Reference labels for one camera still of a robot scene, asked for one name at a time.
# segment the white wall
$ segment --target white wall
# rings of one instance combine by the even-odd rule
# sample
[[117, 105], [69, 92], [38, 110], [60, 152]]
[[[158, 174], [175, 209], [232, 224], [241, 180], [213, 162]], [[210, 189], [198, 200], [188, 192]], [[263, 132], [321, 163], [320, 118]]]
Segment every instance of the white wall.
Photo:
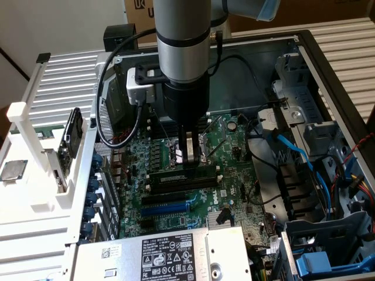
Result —
[[[0, 46], [31, 76], [39, 53], [103, 49], [105, 28], [125, 23], [123, 6], [123, 0], [0, 0]], [[1, 56], [0, 108], [26, 88], [11, 68]]]

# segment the small chip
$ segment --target small chip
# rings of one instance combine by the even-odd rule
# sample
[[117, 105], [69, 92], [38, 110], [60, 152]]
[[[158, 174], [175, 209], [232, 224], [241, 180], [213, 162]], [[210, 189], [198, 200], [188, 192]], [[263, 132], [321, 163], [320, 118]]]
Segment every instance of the small chip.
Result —
[[27, 163], [27, 160], [6, 162], [0, 174], [0, 181], [14, 181], [21, 179]]
[[225, 189], [220, 190], [221, 197], [227, 197], [227, 191]]

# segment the robotic arm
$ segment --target robotic arm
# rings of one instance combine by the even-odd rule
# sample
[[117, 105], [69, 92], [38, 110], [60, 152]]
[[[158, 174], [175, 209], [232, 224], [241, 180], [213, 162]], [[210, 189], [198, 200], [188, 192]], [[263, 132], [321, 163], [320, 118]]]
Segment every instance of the robotic arm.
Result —
[[197, 122], [209, 107], [212, 19], [235, 13], [272, 20], [279, 0], [155, 0], [164, 109], [179, 125], [184, 166], [199, 164]]

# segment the green circuit board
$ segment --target green circuit board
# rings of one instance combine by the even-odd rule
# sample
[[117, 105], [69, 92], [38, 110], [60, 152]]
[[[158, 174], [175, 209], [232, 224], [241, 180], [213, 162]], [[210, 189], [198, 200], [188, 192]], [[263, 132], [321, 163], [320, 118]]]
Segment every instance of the green circuit board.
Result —
[[[222, 115], [207, 133], [206, 150], [211, 152], [222, 140], [226, 141], [212, 154], [205, 163], [200, 165], [216, 165], [220, 167], [218, 172], [222, 180], [217, 187], [186, 191], [187, 199], [194, 200], [190, 205], [190, 211], [142, 217], [141, 200], [150, 196], [146, 191], [147, 170], [151, 172], [164, 172], [182, 169], [182, 165], [171, 165], [169, 143], [176, 139], [150, 140], [146, 132], [138, 134], [130, 146], [131, 157], [128, 157], [126, 165], [136, 165], [137, 175], [132, 175], [131, 184], [127, 184], [126, 177], [121, 181], [120, 196], [122, 204], [122, 217], [120, 225], [120, 238], [137, 237], [139, 235], [158, 231], [180, 230], [188, 228], [200, 228], [207, 226], [207, 216], [212, 212], [220, 212], [225, 206], [230, 205], [234, 216], [234, 224], [243, 228], [244, 236], [249, 242], [256, 245], [265, 245], [268, 236], [265, 231], [260, 231], [259, 224], [264, 222], [264, 213], [261, 206], [250, 205], [241, 196], [241, 186], [246, 194], [256, 179], [252, 161], [245, 160], [244, 125], [237, 125], [237, 129], [231, 132], [227, 129], [228, 122], [237, 124], [237, 117], [230, 114]], [[241, 156], [234, 157], [232, 148], [241, 149]], [[152, 162], [153, 154], [157, 153], [159, 161], [157, 165]], [[153, 229], [142, 229], [139, 221], [152, 219], [155, 223]]]

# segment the blue drive bracket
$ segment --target blue drive bracket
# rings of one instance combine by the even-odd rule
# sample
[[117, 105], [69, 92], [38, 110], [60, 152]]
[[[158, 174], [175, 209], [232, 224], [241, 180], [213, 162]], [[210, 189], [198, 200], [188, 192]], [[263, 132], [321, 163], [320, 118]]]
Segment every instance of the blue drive bracket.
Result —
[[306, 280], [331, 278], [372, 272], [375, 269], [375, 254], [360, 263], [331, 267], [326, 252], [305, 253], [296, 260], [300, 277]]

